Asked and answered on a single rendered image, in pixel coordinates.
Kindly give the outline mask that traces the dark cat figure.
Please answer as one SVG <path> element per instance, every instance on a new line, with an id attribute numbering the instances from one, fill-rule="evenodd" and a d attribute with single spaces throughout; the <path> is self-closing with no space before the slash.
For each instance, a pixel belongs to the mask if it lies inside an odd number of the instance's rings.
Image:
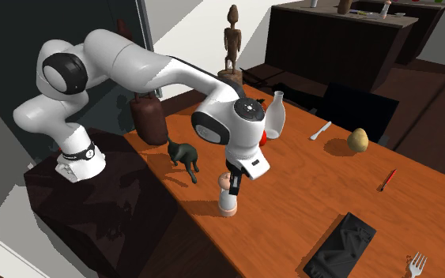
<path id="1" fill-rule="evenodd" d="M 198 182 L 193 173 L 193 170 L 195 172 L 199 172 L 197 165 L 198 152 L 195 147 L 188 143 L 175 143 L 172 139 L 168 138 L 168 155 L 170 156 L 170 159 L 174 165 L 177 166 L 178 162 L 180 162 L 185 166 L 193 183 Z"/>

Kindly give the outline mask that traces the orange wooden table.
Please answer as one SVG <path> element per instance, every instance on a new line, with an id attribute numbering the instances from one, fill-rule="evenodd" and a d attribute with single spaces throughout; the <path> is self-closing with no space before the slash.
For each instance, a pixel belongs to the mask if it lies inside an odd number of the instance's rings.
<path id="1" fill-rule="evenodd" d="M 352 153 L 338 126 L 312 141 L 326 123 L 291 105 L 285 110 L 281 136 L 262 149 L 270 169 L 242 181 L 229 218 L 217 207 L 224 148 L 196 135 L 191 109 L 166 121 L 172 140 L 198 150 L 197 183 L 172 164 L 165 146 L 147 145 L 135 132 L 126 139 L 246 278 L 304 278 L 309 257 L 348 212 L 376 229 L 350 278 L 402 278 L 417 252 L 427 257 L 420 278 L 445 278 L 445 175 L 377 144 Z"/>

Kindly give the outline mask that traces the white glass bottle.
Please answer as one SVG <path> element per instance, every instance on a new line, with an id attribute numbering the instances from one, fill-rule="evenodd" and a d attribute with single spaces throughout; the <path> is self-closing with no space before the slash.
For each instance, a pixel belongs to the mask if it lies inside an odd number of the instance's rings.
<path id="1" fill-rule="evenodd" d="M 280 137 L 285 124 L 285 107 L 283 104 L 284 93 L 276 91 L 273 101 L 266 110 L 265 131 L 268 139 L 277 139 Z"/>

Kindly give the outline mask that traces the white knife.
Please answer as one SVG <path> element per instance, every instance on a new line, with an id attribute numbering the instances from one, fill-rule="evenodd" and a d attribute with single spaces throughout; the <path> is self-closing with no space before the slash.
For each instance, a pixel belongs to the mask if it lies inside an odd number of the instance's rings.
<path id="1" fill-rule="evenodd" d="M 312 134 L 309 139 L 314 141 L 316 140 L 316 138 L 320 135 L 321 132 L 327 130 L 330 126 L 331 126 L 332 122 L 329 121 L 327 124 L 325 124 L 324 126 L 322 126 L 316 133 Z"/>

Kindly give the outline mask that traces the dark brown jug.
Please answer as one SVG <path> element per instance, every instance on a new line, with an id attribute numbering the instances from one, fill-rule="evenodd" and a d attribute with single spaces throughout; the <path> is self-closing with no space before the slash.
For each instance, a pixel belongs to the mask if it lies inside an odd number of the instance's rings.
<path id="1" fill-rule="evenodd" d="M 154 92 L 134 93 L 130 110 L 137 134 L 147 145 L 164 145 L 168 141 L 164 110 Z"/>

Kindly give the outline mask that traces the black flat box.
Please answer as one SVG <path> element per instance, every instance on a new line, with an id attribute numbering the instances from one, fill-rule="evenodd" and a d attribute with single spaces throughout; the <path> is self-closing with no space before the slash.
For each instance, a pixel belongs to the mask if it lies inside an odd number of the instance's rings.
<path id="1" fill-rule="evenodd" d="M 310 278 L 348 278 L 375 234 L 376 229 L 348 212 L 303 271 Z"/>

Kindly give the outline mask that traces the yellow potato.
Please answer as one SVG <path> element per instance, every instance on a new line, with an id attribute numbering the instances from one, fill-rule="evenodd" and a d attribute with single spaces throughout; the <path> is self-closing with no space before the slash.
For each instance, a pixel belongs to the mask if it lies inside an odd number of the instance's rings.
<path id="1" fill-rule="evenodd" d="M 362 128 L 355 129 L 347 138 L 349 148 L 354 152 L 364 152 L 368 148 L 368 135 Z"/>

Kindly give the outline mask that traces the brown wooden human statue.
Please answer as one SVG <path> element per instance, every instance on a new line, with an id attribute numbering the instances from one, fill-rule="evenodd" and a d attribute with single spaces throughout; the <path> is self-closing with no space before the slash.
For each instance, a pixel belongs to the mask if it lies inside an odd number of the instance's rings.
<path id="1" fill-rule="evenodd" d="M 239 20 L 237 5 L 233 4 L 230 6 L 227 20 L 230 26 L 224 29 L 224 49 L 226 50 L 224 69 L 219 71 L 217 75 L 242 85 L 243 74 L 236 68 L 237 55 L 242 44 L 242 33 L 236 28 L 236 23 Z"/>

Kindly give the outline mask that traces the dark robot stand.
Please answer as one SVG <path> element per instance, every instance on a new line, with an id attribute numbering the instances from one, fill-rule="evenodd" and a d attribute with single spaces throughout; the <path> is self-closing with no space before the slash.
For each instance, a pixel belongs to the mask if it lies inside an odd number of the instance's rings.
<path id="1" fill-rule="evenodd" d="M 177 203 L 128 141 L 90 129 L 107 166 L 72 183 L 52 154 L 24 175 L 33 212 L 104 278 L 138 278 L 177 213 Z"/>

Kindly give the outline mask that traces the red pen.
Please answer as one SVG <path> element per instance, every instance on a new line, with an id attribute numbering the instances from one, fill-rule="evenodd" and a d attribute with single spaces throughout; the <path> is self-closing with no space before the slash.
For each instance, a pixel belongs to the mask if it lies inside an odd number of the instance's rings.
<path id="1" fill-rule="evenodd" d="M 383 183 L 379 187 L 379 192 L 383 192 L 384 191 L 384 189 L 386 188 L 387 184 L 390 182 L 390 180 L 393 178 L 393 176 L 395 175 L 396 172 L 397 172 L 397 169 L 394 169 L 394 170 L 392 170 L 390 172 L 390 174 L 385 178 L 385 180 L 383 181 Z"/>

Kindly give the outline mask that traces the dark kitchen counter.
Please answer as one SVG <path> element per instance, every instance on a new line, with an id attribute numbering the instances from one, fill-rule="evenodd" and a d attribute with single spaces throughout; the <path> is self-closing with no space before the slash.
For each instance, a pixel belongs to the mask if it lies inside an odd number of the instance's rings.
<path id="1" fill-rule="evenodd" d="M 357 14 L 338 13 L 339 0 L 272 6 L 265 63 L 322 84 L 376 90 L 394 64 L 407 65 L 423 50 L 445 2 L 353 0 Z"/>

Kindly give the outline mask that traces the white fork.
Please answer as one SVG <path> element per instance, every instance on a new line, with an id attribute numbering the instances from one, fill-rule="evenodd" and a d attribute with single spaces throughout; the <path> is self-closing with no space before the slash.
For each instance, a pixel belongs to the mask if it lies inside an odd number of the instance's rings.
<path id="1" fill-rule="evenodd" d="M 413 256 L 407 257 L 407 267 L 406 267 L 406 275 L 404 278 L 417 278 L 422 272 L 425 265 L 427 257 L 417 252 Z"/>

